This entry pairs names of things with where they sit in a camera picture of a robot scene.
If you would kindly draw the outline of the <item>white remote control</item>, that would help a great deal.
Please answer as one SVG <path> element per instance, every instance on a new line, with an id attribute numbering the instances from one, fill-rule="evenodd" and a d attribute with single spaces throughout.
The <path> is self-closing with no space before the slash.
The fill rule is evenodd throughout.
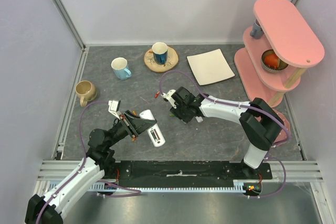
<path id="1" fill-rule="evenodd" d="M 151 110 L 144 110 L 144 111 L 142 111 L 140 113 L 140 117 L 144 118 L 144 119 L 155 119 L 154 116 L 153 116 L 153 114 L 152 114 L 152 112 L 151 112 Z M 158 135 L 160 137 L 160 140 L 157 141 L 157 142 L 153 139 L 153 135 L 151 133 L 151 131 L 153 129 L 156 129 L 156 131 L 157 131 L 157 133 L 158 133 Z M 153 143 L 153 145 L 155 147 L 161 147 L 162 145 L 165 144 L 165 138 L 164 138 L 164 136 L 163 136 L 163 134 L 162 134 L 162 132 L 161 132 L 158 124 L 156 124 L 154 127 L 151 127 L 149 130 L 147 130 L 147 133 L 148 133 L 148 135 L 149 135 L 149 137 L 150 137 L 150 139 L 151 139 L 151 141 L 152 141 L 152 143 Z"/>

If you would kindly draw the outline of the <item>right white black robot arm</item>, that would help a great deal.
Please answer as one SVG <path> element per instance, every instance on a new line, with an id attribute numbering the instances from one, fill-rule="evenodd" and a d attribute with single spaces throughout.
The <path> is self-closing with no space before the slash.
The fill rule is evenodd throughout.
<path id="1" fill-rule="evenodd" d="M 287 129 L 277 112 L 261 98 L 234 102 L 209 94 L 195 96 L 184 87 L 170 90 L 162 97 L 171 104 L 170 112 L 185 123 L 192 119 L 201 122 L 203 118 L 218 118 L 239 124 L 250 142 L 240 166 L 241 174 L 248 179 L 259 173 L 259 166 L 276 138 Z"/>

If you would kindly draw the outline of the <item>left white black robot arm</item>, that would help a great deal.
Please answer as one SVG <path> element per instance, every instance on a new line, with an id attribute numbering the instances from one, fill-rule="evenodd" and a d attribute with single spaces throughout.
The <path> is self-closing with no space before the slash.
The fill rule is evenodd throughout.
<path id="1" fill-rule="evenodd" d="M 127 110 L 120 114 L 111 129 L 92 130 L 89 149 L 79 165 L 43 196 L 32 196 L 24 222 L 63 223 L 71 208 L 95 182 L 114 175 L 116 160 L 110 147 L 127 136 L 137 137 L 156 124 L 151 110 L 144 110 L 139 115 Z"/>

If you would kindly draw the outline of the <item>white battery compartment cover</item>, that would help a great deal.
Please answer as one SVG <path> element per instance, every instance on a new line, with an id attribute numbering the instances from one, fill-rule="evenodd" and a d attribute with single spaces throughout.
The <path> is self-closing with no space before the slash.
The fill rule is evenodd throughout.
<path id="1" fill-rule="evenodd" d="M 203 118 L 201 116 L 196 116 L 195 117 L 198 123 L 203 122 Z"/>

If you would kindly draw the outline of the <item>black battery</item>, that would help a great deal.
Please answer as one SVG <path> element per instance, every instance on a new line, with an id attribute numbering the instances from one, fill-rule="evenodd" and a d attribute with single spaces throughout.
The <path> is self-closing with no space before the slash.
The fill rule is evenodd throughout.
<path id="1" fill-rule="evenodd" d="M 154 139 L 156 142 L 160 140 L 160 137 L 159 137 L 159 135 L 158 135 L 156 129 L 153 129 L 153 130 L 151 131 L 151 133 L 152 133 L 152 135 L 153 135 L 153 139 Z"/>

